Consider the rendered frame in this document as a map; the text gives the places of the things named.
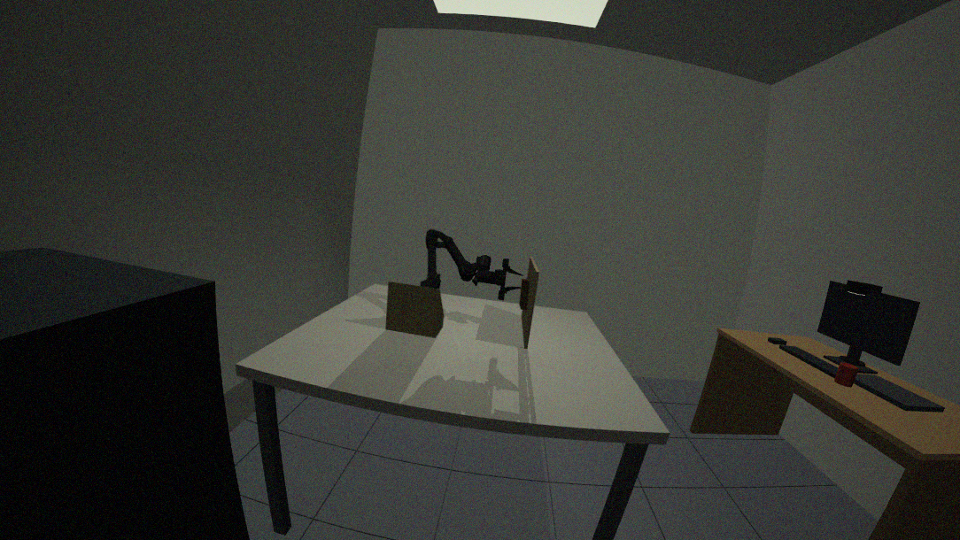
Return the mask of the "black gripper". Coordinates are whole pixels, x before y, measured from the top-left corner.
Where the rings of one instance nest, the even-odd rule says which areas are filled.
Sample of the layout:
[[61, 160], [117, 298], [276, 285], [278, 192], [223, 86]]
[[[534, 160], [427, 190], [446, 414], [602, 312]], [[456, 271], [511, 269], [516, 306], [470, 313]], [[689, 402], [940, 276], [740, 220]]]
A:
[[[516, 271], [514, 271], [514, 269], [511, 269], [511, 268], [510, 268], [509, 259], [503, 259], [502, 267], [503, 267], [503, 274], [504, 274], [504, 275], [506, 275], [507, 272], [509, 272], [509, 273], [511, 273], [511, 274], [518, 274], [518, 275], [523, 276], [523, 274], [519, 274], [519, 273], [517, 273]], [[492, 275], [493, 273], [495, 273], [495, 272], [489, 271], [488, 283], [490, 283], [490, 284], [495, 284], [495, 283], [492, 283], [492, 280], [494, 280], [494, 275]], [[507, 292], [510, 291], [510, 290], [513, 290], [513, 289], [521, 289], [521, 288], [522, 288], [522, 287], [506, 287], [506, 288], [505, 288], [505, 286], [500, 286], [498, 299], [499, 299], [499, 300], [504, 300], [505, 292], [506, 292], [506, 294], [507, 294]]]

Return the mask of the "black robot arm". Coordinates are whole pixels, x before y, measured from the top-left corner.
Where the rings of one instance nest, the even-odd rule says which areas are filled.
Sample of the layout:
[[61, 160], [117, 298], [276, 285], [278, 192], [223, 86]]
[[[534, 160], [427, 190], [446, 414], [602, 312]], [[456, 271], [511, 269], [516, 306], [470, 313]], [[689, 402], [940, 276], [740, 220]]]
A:
[[[443, 242], [438, 242], [437, 238], [441, 239]], [[436, 271], [436, 248], [446, 248], [448, 250], [451, 258], [453, 258], [459, 269], [459, 274], [463, 281], [471, 281], [474, 276], [474, 279], [472, 280], [474, 285], [477, 286], [478, 282], [488, 283], [488, 275], [491, 265], [491, 258], [489, 256], [477, 256], [476, 263], [470, 264], [462, 257], [462, 254], [455, 245], [453, 239], [450, 236], [445, 236], [444, 233], [435, 229], [430, 229], [427, 231], [426, 244], [428, 248], [428, 273], [426, 280], [421, 282], [422, 287], [439, 289], [439, 274], [437, 274]], [[494, 275], [494, 280], [492, 280], [492, 283], [495, 283], [498, 286], [505, 286], [506, 276], [503, 274], [503, 269], [495, 269], [495, 273], [492, 275]]]

